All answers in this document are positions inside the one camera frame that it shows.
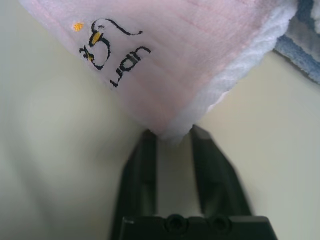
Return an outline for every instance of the white table surface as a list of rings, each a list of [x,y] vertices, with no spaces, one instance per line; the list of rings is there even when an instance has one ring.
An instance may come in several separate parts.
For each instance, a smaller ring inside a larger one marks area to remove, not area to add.
[[[0,35],[0,239],[105,240],[143,128],[17,1]],[[269,53],[198,125],[280,240],[320,239],[319,85]],[[159,215],[198,215],[189,139],[159,148]]]

